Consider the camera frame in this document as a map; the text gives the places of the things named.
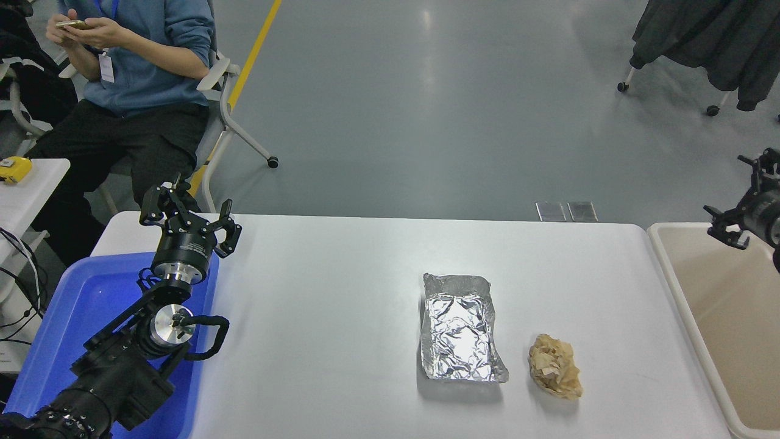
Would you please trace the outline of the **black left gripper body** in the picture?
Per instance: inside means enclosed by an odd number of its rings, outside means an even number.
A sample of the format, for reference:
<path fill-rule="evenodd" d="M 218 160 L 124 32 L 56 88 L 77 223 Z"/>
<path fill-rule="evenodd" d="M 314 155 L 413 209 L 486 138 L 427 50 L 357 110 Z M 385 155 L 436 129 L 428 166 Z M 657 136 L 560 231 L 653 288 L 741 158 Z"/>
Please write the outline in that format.
<path fill-rule="evenodd" d="M 209 223 L 208 219 L 195 216 L 166 219 L 151 263 L 154 275 L 159 278 L 206 278 L 216 245 L 214 233 L 202 232 Z"/>

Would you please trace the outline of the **person's right hand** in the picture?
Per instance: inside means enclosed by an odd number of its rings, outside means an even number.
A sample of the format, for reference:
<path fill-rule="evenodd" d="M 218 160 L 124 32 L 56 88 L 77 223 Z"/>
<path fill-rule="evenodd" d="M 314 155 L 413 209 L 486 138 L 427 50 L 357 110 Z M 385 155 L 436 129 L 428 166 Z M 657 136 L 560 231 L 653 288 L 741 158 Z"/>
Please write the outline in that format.
<path fill-rule="evenodd" d="M 69 31 L 63 27 L 56 27 L 55 22 L 49 22 L 47 24 L 46 37 L 48 41 L 53 42 L 66 51 L 81 47 L 80 42 L 76 41 Z"/>

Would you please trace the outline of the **person's left hand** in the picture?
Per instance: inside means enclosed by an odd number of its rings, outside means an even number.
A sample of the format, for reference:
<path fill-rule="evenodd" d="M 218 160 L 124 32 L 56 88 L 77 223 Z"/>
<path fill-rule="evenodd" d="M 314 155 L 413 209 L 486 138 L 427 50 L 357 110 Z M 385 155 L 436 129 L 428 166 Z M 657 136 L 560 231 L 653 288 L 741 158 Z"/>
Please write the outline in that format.
<path fill-rule="evenodd" d="M 95 48 L 125 48 L 128 30 L 109 18 L 83 19 L 87 29 L 69 30 L 76 41 Z"/>

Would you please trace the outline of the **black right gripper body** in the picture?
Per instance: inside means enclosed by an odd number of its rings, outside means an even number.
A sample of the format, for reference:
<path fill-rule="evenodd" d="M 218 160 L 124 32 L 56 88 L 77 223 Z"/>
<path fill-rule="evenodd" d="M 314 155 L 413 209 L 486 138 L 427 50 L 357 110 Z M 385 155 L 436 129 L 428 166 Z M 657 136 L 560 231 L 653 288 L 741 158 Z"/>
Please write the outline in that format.
<path fill-rule="evenodd" d="M 747 194 L 747 230 L 770 246 L 779 244 L 779 189 L 751 187 Z"/>

